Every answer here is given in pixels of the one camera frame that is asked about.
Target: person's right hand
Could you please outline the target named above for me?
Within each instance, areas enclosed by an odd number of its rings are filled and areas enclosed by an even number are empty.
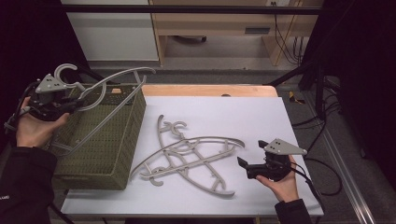
[[[294,164],[294,158],[292,156],[289,156],[289,158],[291,161],[291,167],[295,169],[296,165]],[[264,184],[264,186],[268,187],[280,202],[284,201],[285,203],[289,203],[299,199],[296,177],[293,171],[277,182],[269,180],[262,175],[257,175],[256,179]]]
[[[23,100],[21,108],[28,105],[30,97]],[[18,121],[17,147],[43,147],[52,137],[53,132],[67,122],[68,113],[55,121],[43,121],[30,114],[22,115]]]

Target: hook-shaped part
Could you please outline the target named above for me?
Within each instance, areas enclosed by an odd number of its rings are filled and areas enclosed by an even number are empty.
[[[65,82],[62,81],[61,73],[62,73],[62,71],[64,69],[67,69],[67,68],[68,69],[73,69],[75,71],[78,70],[78,68],[75,65],[71,64],[71,63],[63,63],[63,64],[59,65],[55,69],[55,72],[53,73],[54,77],[56,79],[58,79],[62,84],[64,84],[66,86],[66,88],[72,89],[72,88],[78,87],[81,91],[85,91],[85,88],[79,82],[75,82],[73,84],[69,84],[69,83],[65,83]]]

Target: black sleeve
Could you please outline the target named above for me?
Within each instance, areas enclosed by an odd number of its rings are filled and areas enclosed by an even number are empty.
[[[49,223],[57,159],[37,147],[16,147],[0,179],[0,223]]]
[[[290,223],[312,223],[311,217],[306,210],[303,199],[299,199],[293,202],[285,203],[280,202],[275,205],[277,217],[281,224]]]

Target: gray floor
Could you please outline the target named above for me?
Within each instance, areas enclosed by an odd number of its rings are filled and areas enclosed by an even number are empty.
[[[146,64],[150,64],[151,67],[158,70],[156,75],[148,76],[148,83],[191,84],[263,84],[286,74],[295,67],[286,60],[283,60],[280,66],[273,67],[259,36],[209,36],[205,43],[201,43],[199,40],[174,37],[169,39],[164,66],[147,62],[134,63],[134,65]],[[125,63],[117,64],[119,68],[124,65]],[[101,64],[95,63],[94,66],[100,68]],[[105,76],[116,70],[99,69],[98,72]],[[295,77],[277,87],[277,93],[284,99],[291,123],[314,117],[309,104],[314,97],[313,91],[298,91],[294,85],[298,80],[299,77]],[[305,104],[291,102],[290,91],[294,92],[297,99],[305,100]],[[335,97],[330,97],[327,105],[335,101]],[[317,136],[320,126],[309,128],[314,124],[316,123],[305,125],[308,127],[306,129],[295,129],[300,147],[308,148]],[[352,203],[354,195],[350,195],[349,189],[343,189],[339,195],[321,197],[326,213],[319,223],[396,223],[395,191],[382,175],[375,161],[361,157],[360,147],[341,110],[335,110],[328,116],[325,133],[330,135],[333,147],[336,147],[340,152],[347,170],[356,183],[358,193],[367,204],[369,214],[374,218],[374,221],[359,219],[357,216],[359,209],[356,209]],[[323,134],[318,139],[309,153],[309,158],[324,161],[336,168],[337,165],[333,163],[331,156],[332,149],[326,143],[328,138],[325,139],[325,136],[329,135]],[[328,168],[314,161],[307,161],[306,165],[319,191],[336,191],[337,179]],[[61,206],[64,196],[60,191],[57,192],[56,198],[56,204]],[[59,223],[59,220],[56,221],[59,218],[53,214],[51,216],[54,218],[53,223]],[[83,223],[95,220],[94,223],[103,223],[99,218],[77,220],[85,221]],[[122,220],[110,218],[109,223],[122,223]],[[276,223],[276,221],[262,219],[261,223]]]

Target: green basket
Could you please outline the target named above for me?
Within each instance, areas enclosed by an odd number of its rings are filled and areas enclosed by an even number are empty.
[[[55,142],[74,147],[119,105],[136,85],[107,85],[106,96],[93,109],[77,112],[58,132]],[[96,101],[102,88],[86,97],[89,105]],[[143,92],[124,105],[97,133],[80,148],[59,157],[52,185],[55,189],[125,189],[132,159],[146,109]],[[51,147],[62,155],[65,150]]]

